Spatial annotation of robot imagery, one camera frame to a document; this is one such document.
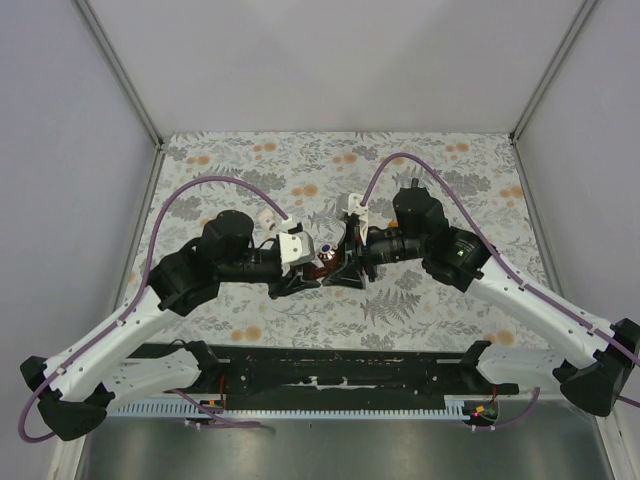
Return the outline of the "brown faucet with chrome cap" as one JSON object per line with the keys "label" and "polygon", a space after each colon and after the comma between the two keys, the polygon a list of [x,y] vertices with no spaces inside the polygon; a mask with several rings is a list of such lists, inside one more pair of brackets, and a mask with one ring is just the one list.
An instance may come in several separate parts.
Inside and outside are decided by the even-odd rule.
{"label": "brown faucet with chrome cap", "polygon": [[342,262],[343,255],[338,248],[325,243],[317,251],[317,260],[305,267],[305,277],[316,281],[325,279],[335,273],[341,267]]}

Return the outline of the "white pipe elbow fitting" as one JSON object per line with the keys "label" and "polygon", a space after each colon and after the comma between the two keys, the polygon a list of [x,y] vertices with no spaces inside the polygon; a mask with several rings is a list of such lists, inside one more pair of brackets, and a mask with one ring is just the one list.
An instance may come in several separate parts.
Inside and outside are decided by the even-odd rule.
{"label": "white pipe elbow fitting", "polygon": [[256,217],[258,225],[265,232],[273,232],[278,226],[278,219],[270,209],[262,210]]}

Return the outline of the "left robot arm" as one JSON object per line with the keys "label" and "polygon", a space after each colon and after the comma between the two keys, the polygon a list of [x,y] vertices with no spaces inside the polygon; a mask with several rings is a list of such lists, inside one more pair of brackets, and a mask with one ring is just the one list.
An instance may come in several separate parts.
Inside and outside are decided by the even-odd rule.
{"label": "left robot arm", "polygon": [[128,365],[147,340],[218,295],[223,283],[260,283],[272,298],[318,287],[303,273],[314,259],[311,236],[285,222],[270,248],[253,244],[253,220],[227,210],[200,236],[165,256],[136,296],[65,351],[25,360],[21,374],[50,436],[75,440],[94,430],[118,408],[147,397],[193,386],[212,391],[219,361],[203,341],[190,342],[160,358]]}

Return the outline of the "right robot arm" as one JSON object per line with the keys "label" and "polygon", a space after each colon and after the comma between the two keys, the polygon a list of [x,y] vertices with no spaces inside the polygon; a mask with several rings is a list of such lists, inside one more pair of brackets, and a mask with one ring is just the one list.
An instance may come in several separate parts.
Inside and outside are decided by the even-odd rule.
{"label": "right robot arm", "polygon": [[467,392],[491,384],[559,392],[589,414],[608,416],[638,361],[639,326],[615,323],[587,313],[495,257],[480,236],[449,224],[439,200],[417,183],[392,200],[397,224],[380,229],[356,193],[337,202],[345,233],[337,267],[326,286],[363,289],[379,266],[420,261],[435,281],[487,302],[511,315],[548,344],[547,350],[518,350],[489,341],[475,342],[458,368]]}

